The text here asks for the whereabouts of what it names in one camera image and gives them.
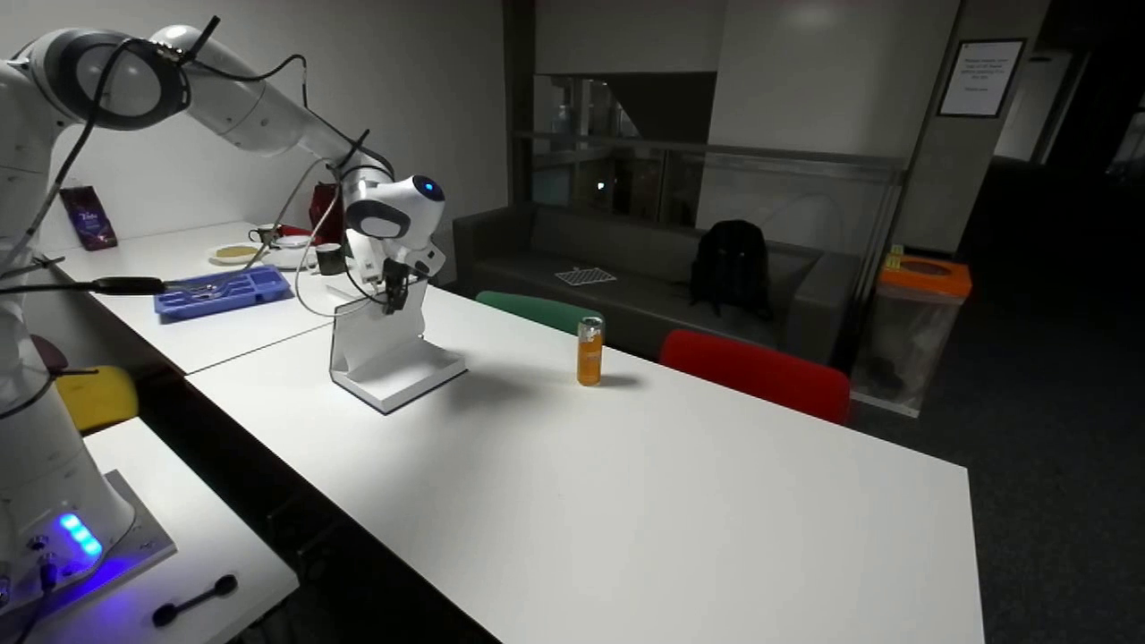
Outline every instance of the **trash can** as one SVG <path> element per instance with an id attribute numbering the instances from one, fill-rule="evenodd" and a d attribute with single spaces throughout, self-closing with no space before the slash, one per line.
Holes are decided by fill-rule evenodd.
<path id="1" fill-rule="evenodd" d="M 851 397 L 921 419 L 971 289 L 971 268 L 959 260 L 887 255 L 851 367 Z"/>

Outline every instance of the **dark floor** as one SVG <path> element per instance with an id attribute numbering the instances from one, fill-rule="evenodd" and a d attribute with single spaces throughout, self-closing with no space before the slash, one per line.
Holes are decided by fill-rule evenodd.
<path id="1" fill-rule="evenodd" d="M 975 288 L 923 419 L 856 414 L 863 433 L 971 469 L 990 644 L 1145 642 L 1140 233 L 1145 203 L 1116 181 L 995 167 L 961 248 Z M 248 433 L 168 385 L 149 389 L 163 401 L 149 427 L 304 580 L 242 644 L 486 642 Z"/>
<path id="2" fill-rule="evenodd" d="M 1145 642 L 1145 202 L 995 167 L 965 300 L 921 424 L 859 431 L 972 481 L 990 644 Z"/>

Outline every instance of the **white desk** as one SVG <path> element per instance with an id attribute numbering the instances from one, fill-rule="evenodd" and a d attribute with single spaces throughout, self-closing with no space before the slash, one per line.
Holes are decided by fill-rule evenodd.
<path id="1" fill-rule="evenodd" d="M 45 243 L 45 255 L 65 255 L 59 272 L 75 282 L 86 282 L 98 277 L 186 278 L 205 272 L 224 272 L 206 257 L 215 248 L 248 243 L 248 229 L 249 229 L 248 222 L 230 222 L 230 224 L 205 224 L 205 229 L 184 229 L 184 233 L 157 233 L 157 236 L 120 241 L 110 251 L 83 251 L 75 241 L 59 236 Z M 319 313 L 331 309 L 321 278 L 304 277 L 302 288 Z M 98 298 L 98 300 L 184 372 L 201 372 L 230 359 L 279 342 L 285 338 L 328 327 L 328 317 L 310 316 L 296 300 L 277 300 L 277 304 L 191 317 L 176 327 L 157 322 L 152 298 Z"/>
<path id="2" fill-rule="evenodd" d="M 191 375 L 502 642 L 983 642 L 971 482 L 913 453 L 428 289 L 470 375 L 377 414 L 328 329 Z"/>
<path id="3" fill-rule="evenodd" d="M 65 610 L 32 642 L 205 644 L 231 642 L 296 590 L 296 577 L 231 515 L 143 424 L 86 440 L 102 472 L 119 469 L 176 539 L 176 556 L 127 585 Z M 149 613 L 206 590 L 222 574 L 241 588 L 152 630 Z"/>

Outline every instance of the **red cushion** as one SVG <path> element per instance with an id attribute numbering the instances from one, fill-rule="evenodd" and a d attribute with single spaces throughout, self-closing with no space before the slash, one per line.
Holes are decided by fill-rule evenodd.
<path id="1" fill-rule="evenodd" d="M 851 379 L 798 354 L 694 329 L 671 329 L 659 350 L 659 360 L 830 424 L 851 419 Z"/>

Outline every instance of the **small bottle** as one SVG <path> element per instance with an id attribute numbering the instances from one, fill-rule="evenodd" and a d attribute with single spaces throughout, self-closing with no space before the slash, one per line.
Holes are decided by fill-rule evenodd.
<path id="1" fill-rule="evenodd" d="M 603 317 L 583 316 L 576 329 L 576 383 L 596 385 L 603 360 Z"/>

